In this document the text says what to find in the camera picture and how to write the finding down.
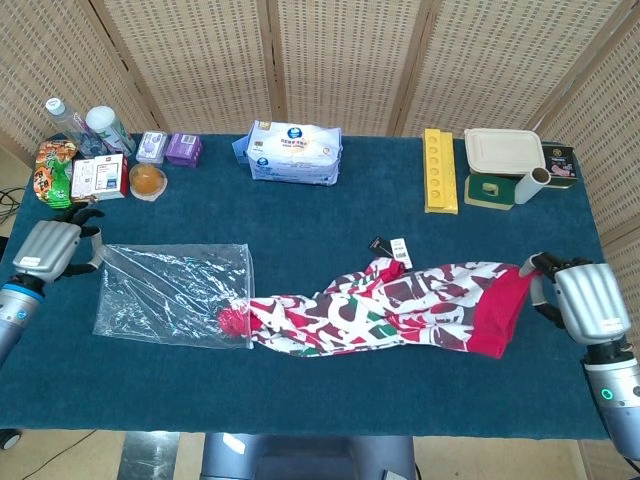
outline blue table cover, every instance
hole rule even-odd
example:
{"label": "blue table cover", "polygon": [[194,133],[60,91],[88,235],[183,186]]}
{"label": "blue table cover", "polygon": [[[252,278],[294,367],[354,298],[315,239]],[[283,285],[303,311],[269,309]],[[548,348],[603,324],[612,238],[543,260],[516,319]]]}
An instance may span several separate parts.
{"label": "blue table cover", "polygon": [[[166,192],[100,204],[105,243],[248,243],[258,296],[311,295],[372,260],[377,235],[403,237],[416,268],[514,264],[548,250],[601,260],[584,184],[545,189],[504,212],[464,204],[425,214],[422,141],[345,137],[333,187],[253,181],[229,135],[203,136],[197,169],[166,164]],[[29,190],[0,278],[52,210]],[[602,438],[583,347],[527,305],[501,360],[429,346],[294,358],[262,346],[210,350],[92,335],[100,275],[49,286],[0,371],[0,424],[30,428]]]}

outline green light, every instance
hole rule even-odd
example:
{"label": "green light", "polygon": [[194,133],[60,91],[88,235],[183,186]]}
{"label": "green light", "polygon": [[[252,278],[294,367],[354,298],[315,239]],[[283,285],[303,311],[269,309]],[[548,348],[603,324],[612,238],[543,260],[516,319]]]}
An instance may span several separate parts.
{"label": "green light", "polygon": [[613,399],[613,392],[608,388],[603,388],[602,390],[600,390],[600,395],[602,395],[602,398],[604,398],[605,400]]}

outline purple box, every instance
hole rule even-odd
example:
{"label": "purple box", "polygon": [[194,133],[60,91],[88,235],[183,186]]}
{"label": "purple box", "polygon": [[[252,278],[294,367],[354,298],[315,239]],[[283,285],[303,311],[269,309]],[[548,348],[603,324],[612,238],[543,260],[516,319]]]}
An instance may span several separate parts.
{"label": "purple box", "polygon": [[167,147],[167,161],[181,167],[197,167],[202,153],[202,142],[198,135],[174,133]]}

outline plastic bottle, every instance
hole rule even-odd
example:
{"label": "plastic bottle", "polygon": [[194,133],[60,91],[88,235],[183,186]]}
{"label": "plastic bottle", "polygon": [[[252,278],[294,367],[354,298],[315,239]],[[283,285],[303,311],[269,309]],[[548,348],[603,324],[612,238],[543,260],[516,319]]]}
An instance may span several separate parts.
{"label": "plastic bottle", "polygon": [[82,116],[68,107],[59,98],[50,98],[45,103],[49,116],[58,127],[59,133],[71,140],[86,158],[109,153],[107,146],[84,123]]}
{"label": "plastic bottle", "polygon": [[123,153],[130,157],[136,152],[136,142],[112,108],[105,105],[93,107],[87,113],[87,125],[107,144],[111,153]]}

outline woven screen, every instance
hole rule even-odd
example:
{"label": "woven screen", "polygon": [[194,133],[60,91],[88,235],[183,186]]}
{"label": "woven screen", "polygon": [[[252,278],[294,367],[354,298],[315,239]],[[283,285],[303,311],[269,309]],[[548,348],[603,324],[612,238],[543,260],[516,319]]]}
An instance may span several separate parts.
{"label": "woven screen", "polygon": [[54,131],[44,108],[52,96],[82,113],[110,105],[132,131],[156,127],[73,0],[3,0],[0,45],[0,129],[25,151],[35,152]]}
{"label": "woven screen", "polygon": [[610,441],[584,440],[580,442],[589,480],[629,480],[637,478],[631,467],[622,460]]}
{"label": "woven screen", "polygon": [[280,0],[289,121],[384,135],[418,0]]}
{"label": "woven screen", "polygon": [[619,249],[607,249],[607,261],[616,273],[627,311],[633,319],[629,341],[640,345],[640,235]]}
{"label": "woven screen", "polygon": [[541,132],[577,149],[600,234],[640,215],[640,25]]}
{"label": "woven screen", "polygon": [[103,3],[172,131],[239,133],[271,118],[255,2]]}
{"label": "woven screen", "polygon": [[404,129],[522,128],[615,0],[443,0]]}

